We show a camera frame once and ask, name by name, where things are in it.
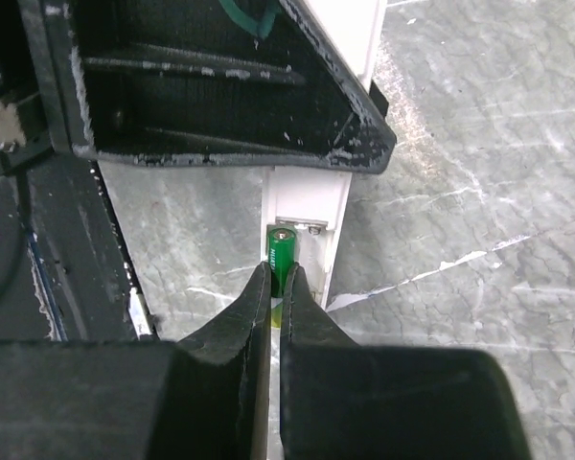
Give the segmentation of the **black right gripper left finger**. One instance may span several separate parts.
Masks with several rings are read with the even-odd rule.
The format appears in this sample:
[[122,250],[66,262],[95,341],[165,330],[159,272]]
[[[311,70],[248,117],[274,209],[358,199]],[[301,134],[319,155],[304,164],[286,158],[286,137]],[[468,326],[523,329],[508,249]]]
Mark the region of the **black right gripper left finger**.
[[270,292],[175,342],[0,342],[0,459],[265,458]]

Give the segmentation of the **green AA battery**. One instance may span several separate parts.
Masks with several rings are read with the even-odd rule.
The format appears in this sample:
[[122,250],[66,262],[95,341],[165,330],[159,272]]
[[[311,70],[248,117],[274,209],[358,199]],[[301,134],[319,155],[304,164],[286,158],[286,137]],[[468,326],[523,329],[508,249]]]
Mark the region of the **green AA battery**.
[[288,273],[295,262],[296,233],[286,227],[273,228],[267,233],[267,242],[271,267],[271,326],[279,329]]

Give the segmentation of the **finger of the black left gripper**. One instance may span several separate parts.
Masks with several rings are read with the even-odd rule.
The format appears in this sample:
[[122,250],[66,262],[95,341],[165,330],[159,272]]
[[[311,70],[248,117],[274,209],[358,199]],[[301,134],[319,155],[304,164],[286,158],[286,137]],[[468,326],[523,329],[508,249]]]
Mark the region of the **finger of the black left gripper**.
[[55,151],[382,173],[383,100],[302,1],[23,1]]

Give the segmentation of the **slim white remote control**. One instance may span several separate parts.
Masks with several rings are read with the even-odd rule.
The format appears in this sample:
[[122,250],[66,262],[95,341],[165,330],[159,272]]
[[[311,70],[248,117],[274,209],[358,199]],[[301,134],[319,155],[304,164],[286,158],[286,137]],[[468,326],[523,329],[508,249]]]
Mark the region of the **slim white remote control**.
[[[369,89],[380,44],[385,1],[309,1],[351,72]],[[292,228],[295,260],[305,270],[317,304],[327,305],[352,175],[296,167],[264,169],[261,258],[267,258],[267,231]]]

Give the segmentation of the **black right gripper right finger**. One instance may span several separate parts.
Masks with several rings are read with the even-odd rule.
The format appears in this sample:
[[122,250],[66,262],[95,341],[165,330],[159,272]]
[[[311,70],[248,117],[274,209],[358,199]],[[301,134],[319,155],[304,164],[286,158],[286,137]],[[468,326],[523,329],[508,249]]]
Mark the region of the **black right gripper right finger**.
[[512,389],[474,349],[361,345],[286,280],[280,435],[287,459],[528,459]]

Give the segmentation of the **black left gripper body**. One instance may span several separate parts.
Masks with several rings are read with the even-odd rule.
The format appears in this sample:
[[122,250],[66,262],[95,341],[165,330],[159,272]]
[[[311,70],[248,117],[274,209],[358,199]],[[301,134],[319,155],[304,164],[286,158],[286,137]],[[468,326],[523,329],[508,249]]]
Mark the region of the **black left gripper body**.
[[51,139],[34,64],[46,21],[70,1],[0,1],[0,173],[55,173],[68,165]]

